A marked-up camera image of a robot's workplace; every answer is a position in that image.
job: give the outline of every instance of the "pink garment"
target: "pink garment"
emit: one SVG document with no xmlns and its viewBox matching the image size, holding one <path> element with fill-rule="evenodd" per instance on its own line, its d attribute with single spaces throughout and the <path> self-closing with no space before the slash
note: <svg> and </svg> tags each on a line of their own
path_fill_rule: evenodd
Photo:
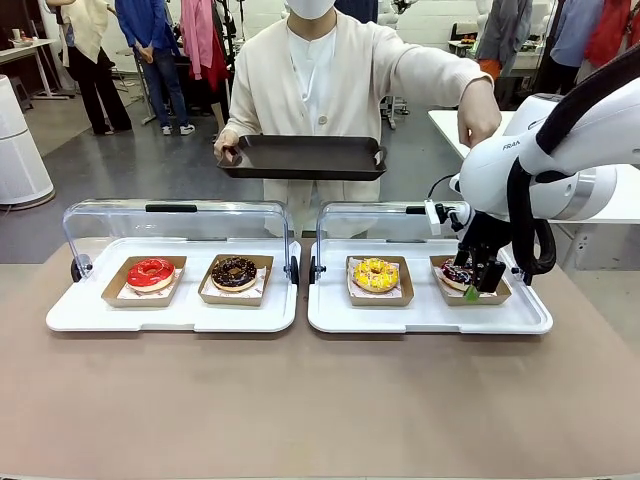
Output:
<svg viewBox="0 0 640 480">
<path fill-rule="evenodd" d="M 202 79 L 202 66 L 211 68 L 213 48 L 211 38 L 213 31 L 214 0 L 182 0 L 182 18 L 180 29 L 184 53 L 191 59 L 191 66 L 196 80 Z"/>
</svg>

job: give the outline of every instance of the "white shirt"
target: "white shirt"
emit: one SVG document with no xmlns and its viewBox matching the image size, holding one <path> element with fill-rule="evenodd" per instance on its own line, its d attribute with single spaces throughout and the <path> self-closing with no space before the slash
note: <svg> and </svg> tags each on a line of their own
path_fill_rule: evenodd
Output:
<svg viewBox="0 0 640 480">
<path fill-rule="evenodd" d="M 311 42 L 299 37 L 288 27 L 289 51 L 302 101 L 309 112 L 311 129 L 327 123 L 327 94 L 331 88 L 331 63 L 336 49 L 336 28 Z"/>
</svg>

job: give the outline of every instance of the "yellow glazed donut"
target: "yellow glazed donut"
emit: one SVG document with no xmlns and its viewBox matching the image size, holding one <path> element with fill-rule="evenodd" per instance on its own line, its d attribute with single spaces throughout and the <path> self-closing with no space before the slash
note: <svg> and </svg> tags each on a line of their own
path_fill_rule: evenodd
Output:
<svg viewBox="0 0 640 480">
<path fill-rule="evenodd" d="M 385 293 L 398 284 L 398 269 L 379 258 L 367 258 L 353 269 L 356 285 L 372 293 Z"/>
</svg>

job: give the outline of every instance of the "beige cardigan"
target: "beige cardigan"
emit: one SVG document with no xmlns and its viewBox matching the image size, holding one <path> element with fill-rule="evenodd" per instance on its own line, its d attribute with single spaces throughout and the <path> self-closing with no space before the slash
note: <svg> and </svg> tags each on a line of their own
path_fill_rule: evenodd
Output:
<svg viewBox="0 0 640 480">
<path fill-rule="evenodd" d="M 93 63 L 98 62 L 102 37 L 109 26 L 107 5 L 105 0 L 76 0 L 71 5 L 65 5 L 60 9 L 62 21 L 67 28 L 69 25 L 73 27 L 75 47 Z M 61 29 L 63 64 L 68 67 L 65 33 L 66 30 Z"/>
<path fill-rule="evenodd" d="M 330 97 L 318 118 L 310 119 L 296 83 L 287 35 L 285 19 L 242 47 L 226 129 L 239 136 L 312 135 L 311 122 L 315 122 L 316 135 L 380 141 L 379 108 L 385 96 L 397 95 L 422 105 L 455 106 L 469 82 L 484 76 L 472 60 L 406 44 L 390 28 L 363 25 L 338 13 Z M 308 208 L 311 190 L 312 182 L 264 182 L 265 200 L 287 203 L 297 227 L 313 217 Z M 380 183 L 318 182 L 318 192 L 323 202 L 373 202 L 378 200 Z M 344 235 L 366 228 L 352 227 Z"/>
</svg>

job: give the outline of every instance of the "floor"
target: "floor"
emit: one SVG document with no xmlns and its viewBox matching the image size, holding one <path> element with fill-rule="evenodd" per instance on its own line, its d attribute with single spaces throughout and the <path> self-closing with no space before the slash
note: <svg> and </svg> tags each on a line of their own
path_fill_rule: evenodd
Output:
<svg viewBox="0 0 640 480">
<path fill-rule="evenodd" d="M 137 78 L 116 80 L 115 85 L 125 106 L 142 95 Z M 33 105 L 33 109 L 25 112 L 25 118 L 43 157 L 90 126 L 79 95 L 71 100 L 36 100 Z"/>
<path fill-rule="evenodd" d="M 141 102 L 134 102 L 128 107 L 133 132 L 95 137 L 83 131 L 88 122 L 78 99 L 60 103 L 39 102 L 27 114 L 57 195 L 44 206 L 0 217 L 0 297 L 35 271 L 37 266 L 29 264 L 44 262 L 65 242 L 62 216 L 76 202 L 87 198 L 262 197 L 262 182 L 232 180 L 215 168 L 211 138 L 217 127 L 213 117 L 194 118 L 197 131 L 189 137 L 163 137 L 156 122 L 140 125 L 146 109 Z M 382 201 L 423 199 L 436 179 L 460 168 L 458 156 L 423 112 L 414 108 L 410 116 L 398 118 L 396 131 L 384 128 L 388 171 L 382 177 Z M 435 196 L 456 198 L 446 183 L 437 187 Z M 624 235 L 620 263 L 635 267 L 640 264 L 640 231 Z M 600 236 L 605 241 L 608 238 L 606 231 Z M 561 250 L 563 241 L 558 243 Z M 570 276 L 640 353 L 640 295 L 635 292 L 640 272 L 578 271 Z"/>
</svg>

